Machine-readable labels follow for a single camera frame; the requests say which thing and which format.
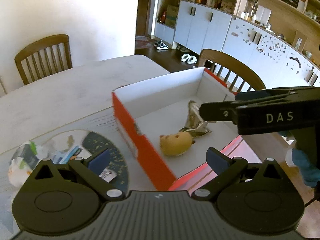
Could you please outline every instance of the chair backrest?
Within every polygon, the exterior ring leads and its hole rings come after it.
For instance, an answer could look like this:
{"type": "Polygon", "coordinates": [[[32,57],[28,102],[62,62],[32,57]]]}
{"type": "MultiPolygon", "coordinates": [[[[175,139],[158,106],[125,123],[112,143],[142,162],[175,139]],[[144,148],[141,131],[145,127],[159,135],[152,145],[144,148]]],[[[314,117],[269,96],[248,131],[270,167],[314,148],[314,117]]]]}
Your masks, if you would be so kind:
{"type": "Polygon", "coordinates": [[[216,71],[216,75],[218,78],[223,80],[226,84],[229,85],[229,90],[232,91],[235,87],[235,84],[237,82],[237,79],[240,77],[243,79],[239,87],[237,87],[237,92],[241,92],[244,84],[247,82],[249,84],[248,91],[253,88],[254,90],[262,90],[265,89],[266,86],[262,82],[262,80],[259,78],[259,76],[248,66],[240,62],[239,60],[235,59],[234,57],[231,57],[228,54],[225,54],[221,51],[212,50],[212,49],[203,49],[201,51],[198,67],[204,67],[204,64],[206,60],[212,61],[211,65],[211,72],[215,74],[215,70],[217,68],[217,64],[221,65],[220,69],[216,71]],[[226,74],[225,77],[221,78],[221,73],[223,68],[227,68],[229,71],[226,74]],[[232,82],[229,82],[228,79],[230,79],[230,74],[235,73],[236,76],[232,80],[232,82]]]}
{"type": "Polygon", "coordinates": [[[36,41],[20,51],[14,61],[25,85],[72,68],[69,36],[58,34],[36,41]]]}

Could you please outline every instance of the cardboard box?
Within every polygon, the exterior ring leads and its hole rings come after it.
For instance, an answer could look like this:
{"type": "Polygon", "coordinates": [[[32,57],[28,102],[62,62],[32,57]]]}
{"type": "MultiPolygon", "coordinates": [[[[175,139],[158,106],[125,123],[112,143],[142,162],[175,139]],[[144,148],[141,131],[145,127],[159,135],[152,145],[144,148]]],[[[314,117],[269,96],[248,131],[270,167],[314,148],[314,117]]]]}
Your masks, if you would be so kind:
{"type": "Polygon", "coordinates": [[[209,147],[223,149],[238,136],[232,122],[208,124],[212,130],[183,155],[162,154],[159,136],[177,133],[184,127],[188,102],[234,100],[226,85],[206,68],[195,68],[144,80],[112,93],[116,122],[157,190],[167,190],[184,174],[206,162],[209,147]]]}
{"type": "Polygon", "coordinates": [[[165,16],[165,24],[172,26],[172,27],[175,27],[176,21],[177,21],[177,16],[178,16],[178,11],[179,11],[178,6],[168,5],[167,13],[165,16]]]}

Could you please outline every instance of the red box side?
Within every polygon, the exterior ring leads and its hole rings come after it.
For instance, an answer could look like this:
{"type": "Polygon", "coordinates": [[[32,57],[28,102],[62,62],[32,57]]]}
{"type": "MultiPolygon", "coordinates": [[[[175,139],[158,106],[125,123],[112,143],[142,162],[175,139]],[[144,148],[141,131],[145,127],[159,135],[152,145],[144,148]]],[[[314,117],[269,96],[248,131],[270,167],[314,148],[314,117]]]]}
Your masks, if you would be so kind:
{"type": "Polygon", "coordinates": [[[164,163],[148,138],[137,133],[134,119],[114,92],[112,92],[112,102],[115,117],[121,122],[138,150],[137,160],[141,167],[157,190],[166,191],[177,178],[164,163]]]}

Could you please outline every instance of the plush toy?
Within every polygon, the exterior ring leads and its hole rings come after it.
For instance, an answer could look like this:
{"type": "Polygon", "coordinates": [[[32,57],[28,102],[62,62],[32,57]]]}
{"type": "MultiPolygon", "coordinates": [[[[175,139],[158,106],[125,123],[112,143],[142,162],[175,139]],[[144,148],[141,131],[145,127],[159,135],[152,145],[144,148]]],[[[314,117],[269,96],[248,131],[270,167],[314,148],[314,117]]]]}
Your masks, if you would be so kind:
{"type": "Polygon", "coordinates": [[[160,149],[167,156],[181,155],[193,144],[192,136],[188,132],[160,135],[160,149]]]}

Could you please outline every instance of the white cabinet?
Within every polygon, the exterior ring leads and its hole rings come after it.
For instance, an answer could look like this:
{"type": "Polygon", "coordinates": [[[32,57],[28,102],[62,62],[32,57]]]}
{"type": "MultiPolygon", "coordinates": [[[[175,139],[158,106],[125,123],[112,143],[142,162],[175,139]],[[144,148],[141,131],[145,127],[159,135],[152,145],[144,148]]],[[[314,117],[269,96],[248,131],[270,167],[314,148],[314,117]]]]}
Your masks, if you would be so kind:
{"type": "Polygon", "coordinates": [[[222,50],[231,18],[230,14],[218,10],[211,9],[209,11],[209,24],[202,49],[222,50]]]}
{"type": "Polygon", "coordinates": [[[289,52],[275,76],[273,87],[309,86],[307,77],[313,65],[299,52],[289,48],[289,52]]]}
{"type": "Polygon", "coordinates": [[[194,8],[195,4],[193,3],[189,3],[187,1],[180,2],[174,41],[182,46],[187,45],[191,22],[194,18],[194,8]]]}
{"type": "Polygon", "coordinates": [[[231,20],[222,52],[248,65],[256,49],[261,29],[239,18],[231,20]]]}
{"type": "Polygon", "coordinates": [[[156,23],[155,34],[159,39],[166,41],[169,44],[173,43],[174,28],[164,25],[162,23],[156,23]]]}
{"type": "Polygon", "coordinates": [[[275,78],[278,76],[289,49],[289,46],[271,33],[260,30],[247,66],[261,78],[267,89],[274,86],[275,78]]]}
{"type": "Polygon", "coordinates": [[[181,1],[174,41],[197,54],[202,49],[221,51],[231,17],[222,11],[181,1]]]}
{"type": "Polygon", "coordinates": [[[210,12],[210,8],[202,5],[195,5],[192,12],[193,19],[186,47],[197,54],[200,54],[204,38],[206,37],[210,12]]]}

